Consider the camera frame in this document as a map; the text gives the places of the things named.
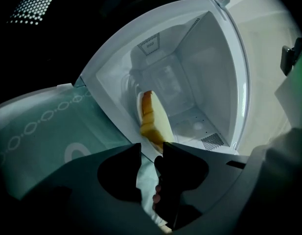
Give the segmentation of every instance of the circle pattern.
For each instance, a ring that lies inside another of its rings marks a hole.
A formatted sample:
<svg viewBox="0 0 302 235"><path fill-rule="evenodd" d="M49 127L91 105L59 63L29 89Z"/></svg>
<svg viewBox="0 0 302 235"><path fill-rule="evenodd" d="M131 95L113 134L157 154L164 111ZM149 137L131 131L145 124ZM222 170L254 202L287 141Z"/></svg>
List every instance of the circle pattern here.
<svg viewBox="0 0 302 235"><path fill-rule="evenodd" d="M61 102L58 106L57 106L57 109L59 111L63 111L65 109L67 109L69 107L69 103L68 102Z"/></svg>
<svg viewBox="0 0 302 235"><path fill-rule="evenodd" d="M72 99L72 101L73 101L74 103L79 103L81 100L82 100L82 96L80 96L80 95L76 95L76 96L74 96L73 99Z"/></svg>
<svg viewBox="0 0 302 235"><path fill-rule="evenodd" d="M29 124L27 124L25 126L23 133L25 135L31 135L32 133L35 132L37 126L38 126L38 124L36 122L30 122Z"/></svg>
<svg viewBox="0 0 302 235"><path fill-rule="evenodd" d="M42 114L41 121L43 121L43 122L49 121L53 116L54 116L53 111L46 111Z"/></svg>
<svg viewBox="0 0 302 235"><path fill-rule="evenodd" d="M8 145L7 148L9 151L13 151L16 150L18 148L18 146L20 145L20 137L19 136L13 136L9 141L8 141Z"/></svg>
<svg viewBox="0 0 302 235"><path fill-rule="evenodd" d="M65 163L68 163L72 160L72 153L74 151L80 151L84 156L91 155L91 152L81 143L71 143L67 146L64 154Z"/></svg>

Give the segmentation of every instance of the person's hand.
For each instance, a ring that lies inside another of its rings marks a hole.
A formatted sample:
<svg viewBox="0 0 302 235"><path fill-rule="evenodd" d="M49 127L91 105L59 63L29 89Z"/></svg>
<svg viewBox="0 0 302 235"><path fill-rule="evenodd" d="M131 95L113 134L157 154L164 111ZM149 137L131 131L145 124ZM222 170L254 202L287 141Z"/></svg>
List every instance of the person's hand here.
<svg viewBox="0 0 302 235"><path fill-rule="evenodd" d="M159 192L161 191L161 186L160 185L157 185L155 187L155 195L153 196L153 210L155 210L155 206L156 204L161 200L161 196L159 195Z"/></svg>

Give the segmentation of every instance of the perforated panel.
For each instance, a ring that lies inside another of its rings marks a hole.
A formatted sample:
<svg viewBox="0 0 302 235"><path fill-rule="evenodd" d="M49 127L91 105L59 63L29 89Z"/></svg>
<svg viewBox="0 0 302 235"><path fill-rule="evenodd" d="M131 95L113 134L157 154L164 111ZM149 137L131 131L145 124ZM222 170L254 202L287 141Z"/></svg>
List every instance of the perforated panel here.
<svg viewBox="0 0 302 235"><path fill-rule="evenodd" d="M188 30L188 32L186 33L186 35L190 33L190 31L195 27L195 25L199 22L199 20L200 20L200 18L197 18L197 19L195 20L195 22L194 22L193 25L190 27L190 29Z"/></svg>
<svg viewBox="0 0 302 235"><path fill-rule="evenodd" d="M208 151L213 151L214 149L224 145L224 142L221 140L217 133L201 139L201 141L205 147L205 150Z"/></svg>
<svg viewBox="0 0 302 235"><path fill-rule="evenodd" d="M160 33L145 39L142 43L138 44L138 46L146 56L152 54L160 48Z"/></svg>
<svg viewBox="0 0 302 235"><path fill-rule="evenodd" d="M7 21L8 24L38 25L52 0L22 0Z"/></svg>

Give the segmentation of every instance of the finger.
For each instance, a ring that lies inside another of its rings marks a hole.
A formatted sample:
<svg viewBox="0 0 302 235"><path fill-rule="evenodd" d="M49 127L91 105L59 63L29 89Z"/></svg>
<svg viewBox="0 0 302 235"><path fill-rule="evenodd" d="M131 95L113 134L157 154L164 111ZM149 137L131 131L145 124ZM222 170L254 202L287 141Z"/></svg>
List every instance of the finger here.
<svg viewBox="0 0 302 235"><path fill-rule="evenodd" d="M153 202L154 202L154 204L157 204L160 200L161 200L161 196L159 196L158 194L155 194L153 196Z"/></svg>
<svg viewBox="0 0 302 235"><path fill-rule="evenodd" d="M157 185L157 186L155 186L155 191L156 191L156 192L160 192L160 191L161 191L161 188L162 188L162 187L161 187L160 185Z"/></svg>

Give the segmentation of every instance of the bread slice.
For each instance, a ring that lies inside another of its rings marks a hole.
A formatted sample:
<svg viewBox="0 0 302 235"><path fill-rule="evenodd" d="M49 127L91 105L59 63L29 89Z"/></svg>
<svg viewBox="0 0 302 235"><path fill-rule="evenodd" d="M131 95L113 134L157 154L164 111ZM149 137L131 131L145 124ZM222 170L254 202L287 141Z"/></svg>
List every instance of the bread slice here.
<svg viewBox="0 0 302 235"><path fill-rule="evenodd" d="M154 91L145 92L141 104L141 135L163 150L163 142L174 142L167 114Z"/></svg>

